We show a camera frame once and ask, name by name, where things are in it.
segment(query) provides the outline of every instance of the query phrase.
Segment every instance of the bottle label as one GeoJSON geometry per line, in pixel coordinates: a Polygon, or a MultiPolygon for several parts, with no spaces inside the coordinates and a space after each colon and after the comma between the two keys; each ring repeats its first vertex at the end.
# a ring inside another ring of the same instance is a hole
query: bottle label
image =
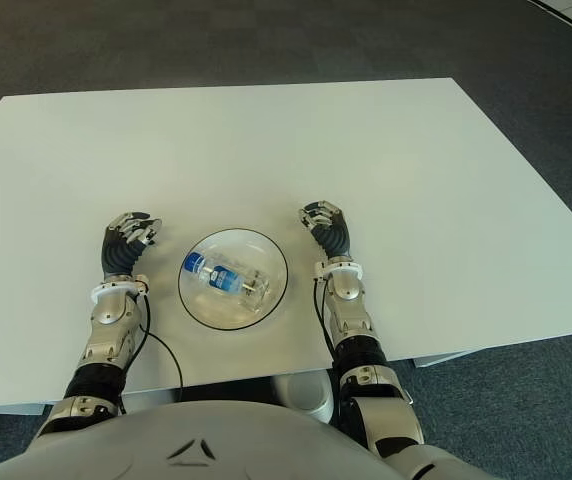
{"type": "Polygon", "coordinates": [[[211,287],[230,292],[237,277],[238,275],[235,272],[231,272],[222,266],[217,266],[213,269],[213,273],[210,274],[208,283],[211,287]]]}
{"type": "Polygon", "coordinates": [[[190,252],[184,260],[184,268],[189,272],[197,273],[204,263],[204,256],[197,252],[190,252]]]}

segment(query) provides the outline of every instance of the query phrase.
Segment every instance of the white table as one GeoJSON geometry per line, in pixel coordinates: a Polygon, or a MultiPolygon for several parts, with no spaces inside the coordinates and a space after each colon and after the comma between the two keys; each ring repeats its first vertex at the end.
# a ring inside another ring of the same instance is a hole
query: white table
{"type": "MultiPolygon", "coordinates": [[[[0,104],[0,405],[60,398],[89,334],[105,225],[164,219],[138,264],[187,385],[325,368],[320,250],[297,208],[345,210],[388,358],[572,333],[572,214],[450,79],[7,97],[0,104]],[[266,233],[290,269],[268,319],[220,332],[176,278],[203,236],[266,233]]],[[[150,342],[128,391],[175,386],[150,342]]]]}

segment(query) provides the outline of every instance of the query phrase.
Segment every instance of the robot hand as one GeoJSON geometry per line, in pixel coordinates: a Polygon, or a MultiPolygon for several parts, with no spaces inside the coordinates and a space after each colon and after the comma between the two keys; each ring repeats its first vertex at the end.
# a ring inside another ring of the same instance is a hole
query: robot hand
{"type": "Polygon", "coordinates": [[[342,211],[327,201],[313,202],[299,211],[299,219],[328,258],[349,257],[350,237],[342,211]]]}
{"type": "Polygon", "coordinates": [[[131,275],[135,262],[146,246],[154,243],[161,226],[161,219],[151,220],[142,212],[123,213],[113,220],[106,227],[102,245],[104,277],[131,275]]]}

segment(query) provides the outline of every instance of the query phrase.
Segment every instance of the robot finger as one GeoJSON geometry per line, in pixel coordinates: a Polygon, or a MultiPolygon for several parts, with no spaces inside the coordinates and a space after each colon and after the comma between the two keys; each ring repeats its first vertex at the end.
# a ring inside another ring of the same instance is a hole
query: robot finger
{"type": "Polygon", "coordinates": [[[331,226],[333,224],[329,217],[324,215],[310,216],[305,210],[299,211],[299,220],[304,224],[306,228],[312,230],[318,225],[331,226]]]}
{"type": "Polygon", "coordinates": [[[122,213],[121,215],[119,215],[117,218],[115,218],[112,222],[110,222],[108,224],[108,228],[110,230],[119,230],[119,229],[123,228],[124,224],[126,224],[129,221],[132,221],[132,220],[141,221],[141,220],[146,220],[147,218],[150,218],[150,215],[148,213],[144,213],[144,212],[122,213]]]}
{"type": "Polygon", "coordinates": [[[333,205],[330,202],[327,202],[326,200],[322,200],[320,202],[309,203],[308,205],[306,205],[304,207],[304,210],[306,210],[309,213],[311,211],[315,211],[315,210],[327,211],[331,215],[338,215],[342,212],[338,207],[336,207],[335,205],[333,205]]]}

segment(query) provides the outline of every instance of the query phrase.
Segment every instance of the robotic arm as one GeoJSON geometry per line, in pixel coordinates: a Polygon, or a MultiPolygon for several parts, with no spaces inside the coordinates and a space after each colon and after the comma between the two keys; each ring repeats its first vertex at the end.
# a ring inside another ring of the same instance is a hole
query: robotic arm
{"type": "Polygon", "coordinates": [[[137,299],[148,295],[147,278],[133,278],[132,271],[145,248],[154,243],[161,224],[147,213],[129,212],[106,228],[101,255],[104,281],[91,292],[92,332],[64,399],[53,407],[37,437],[117,416],[142,317],[137,299]]]}
{"type": "Polygon", "coordinates": [[[300,218],[328,256],[316,276],[326,282],[331,338],[325,326],[324,335],[339,379],[345,435],[289,409],[249,402],[183,402],[114,418],[143,345],[134,348],[140,296],[150,326],[148,282],[132,276],[133,266],[161,227],[147,214],[126,213],[106,229],[104,280],[91,294],[92,332],[64,399],[29,450],[0,464],[0,479],[494,478],[424,444],[410,399],[365,310],[362,268],[350,256],[341,210],[316,202],[300,218]]]}
{"type": "Polygon", "coordinates": [[[409,480],[495,478],[424,444],[412,401],[388,366],[364,307],[362,267],[350,256],[342,211],[321,201],[306,205],[299,216],[328,257],[316,265],[315,276],[326,282],[323,303],[331,313],[339,428],[409,480]]]}

